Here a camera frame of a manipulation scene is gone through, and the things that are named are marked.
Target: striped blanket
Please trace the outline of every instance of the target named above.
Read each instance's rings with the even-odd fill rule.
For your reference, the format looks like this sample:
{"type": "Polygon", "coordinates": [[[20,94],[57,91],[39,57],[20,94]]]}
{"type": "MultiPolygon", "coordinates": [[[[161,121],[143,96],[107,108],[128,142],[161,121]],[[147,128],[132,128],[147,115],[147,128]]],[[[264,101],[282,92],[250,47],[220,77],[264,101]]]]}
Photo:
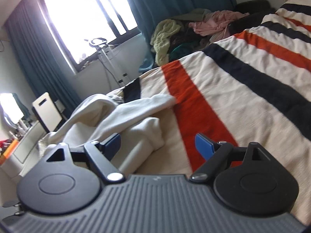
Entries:
{"type": "Polygon", "coordinates": [[[153,69],[123,90],[125,101],[171,94],[159,112],[166,144],[139,168],[191,174],[204,159],[197,133],[236,146],[257,141],[297,179],[292,213],[311,222],[311,0],[288,0],[262,25],[153,69]]]}

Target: cable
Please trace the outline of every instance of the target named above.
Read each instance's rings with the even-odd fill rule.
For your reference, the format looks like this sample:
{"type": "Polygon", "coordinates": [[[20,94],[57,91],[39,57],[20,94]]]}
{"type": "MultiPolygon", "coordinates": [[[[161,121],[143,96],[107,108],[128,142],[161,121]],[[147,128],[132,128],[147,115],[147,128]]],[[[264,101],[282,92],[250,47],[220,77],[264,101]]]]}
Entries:
{"type": "Polygon", "coordinates": [[[115,82],[118,84],[118,86],[121,87],[121,85],[118,83],[118,81],[117,81],[117,79],[115,78],[115,76],[113,75],[113,73],[109,71],[109,69],[105,66],[105,64],[101,61],[100,58],[99,58],[98,60],[102,63],[102,65],[104,66],[104,68],[111,74],[111,76],[113,77],[113,79],[115,80],[115,82]]]}
{"type": "Polygon", "coordinates": [[[0,52],[4,52],[4,44],[1,39],[0,39],[0,43],[2,44],[2,50],[0,50],[0,52]]]}

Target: garment steamer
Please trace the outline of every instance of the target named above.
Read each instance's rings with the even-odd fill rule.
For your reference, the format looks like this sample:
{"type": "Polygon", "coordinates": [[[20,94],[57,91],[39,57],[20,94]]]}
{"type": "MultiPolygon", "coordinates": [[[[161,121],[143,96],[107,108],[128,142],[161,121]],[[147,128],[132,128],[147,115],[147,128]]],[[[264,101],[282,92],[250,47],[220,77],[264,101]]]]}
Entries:
{"type": "Polygon", "coordinates": [[[190,178],[182,174],[128,178],[110,159],[119,134],[73,150],[65,143],[44,156],[17,187],[19,218],[5,233],[307,233],[289,212],[295,178],[259,143],[234,147],[203,134],[206,159],[190,178]],[[242,161],[232,167],[234,161],[242,161]],[[89,169],[73,162],[86,162],[89,169]]]}
{"type": "Polygon", "coordinates": [[[107,53],[105,51],[106,48],[113,55],[113,58],[115,57],[114,52],[110,48],[107,39],[98,37],[98,38],[94,38],[92,40],[86,40],[86,41],[88,41],[90,47],[96,48],[97,53],[98,53],[98,59],[104,66],[106,75],[107,75],[107,72],[109,72],[113,76],[113,78],[116,80],[119,86],[125,86],[126,84],[130,82],[130,79],[127,73],[123,71],[122,67],[119,64],[117,64],[117,62],[114,62],[113,64],[111,60],[109,59],[109,57],[107,56],[107,53]]]}

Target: gray ribbed panel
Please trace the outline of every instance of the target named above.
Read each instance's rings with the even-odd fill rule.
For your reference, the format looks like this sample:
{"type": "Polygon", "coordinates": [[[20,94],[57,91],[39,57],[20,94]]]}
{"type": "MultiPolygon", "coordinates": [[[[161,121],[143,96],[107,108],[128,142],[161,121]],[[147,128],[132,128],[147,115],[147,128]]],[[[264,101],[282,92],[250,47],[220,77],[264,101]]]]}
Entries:
{"type": "Polygon", "coordinates": [[[64,217],[26,214],[12,228],[20,233],[300,233],[290,214],[250,218],[223,207],[211,189],[183,175],[133,175],[107,186],[95,203],[64,217]]]}

